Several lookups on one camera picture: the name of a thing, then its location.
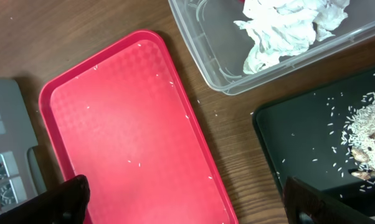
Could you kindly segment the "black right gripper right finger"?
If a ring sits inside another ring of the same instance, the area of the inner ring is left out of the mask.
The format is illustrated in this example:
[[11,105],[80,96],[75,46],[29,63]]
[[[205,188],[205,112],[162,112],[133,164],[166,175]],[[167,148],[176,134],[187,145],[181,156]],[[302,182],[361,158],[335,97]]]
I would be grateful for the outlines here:
[[288,177],[283,205],[289,224],[375,224],[375,220],[296,177]]

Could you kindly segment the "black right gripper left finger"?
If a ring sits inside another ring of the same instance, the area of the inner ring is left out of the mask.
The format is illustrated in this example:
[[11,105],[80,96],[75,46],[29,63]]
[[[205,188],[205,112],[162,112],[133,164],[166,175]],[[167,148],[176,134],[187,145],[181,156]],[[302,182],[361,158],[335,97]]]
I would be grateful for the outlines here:
[[77,175],[0,215],[0,224],[82,224],[90,200],[87,177]]

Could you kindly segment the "white napkin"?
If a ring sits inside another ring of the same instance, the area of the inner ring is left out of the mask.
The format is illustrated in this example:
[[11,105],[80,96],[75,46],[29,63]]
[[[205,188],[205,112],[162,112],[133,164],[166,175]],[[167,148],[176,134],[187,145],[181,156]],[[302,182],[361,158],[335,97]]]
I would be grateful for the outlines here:
[[280,63],[281,57],[306,52],[332,33],[348,17],[350,0],[248,0],[247,21],[234,24],[254,41],[243,72],[254,75]]

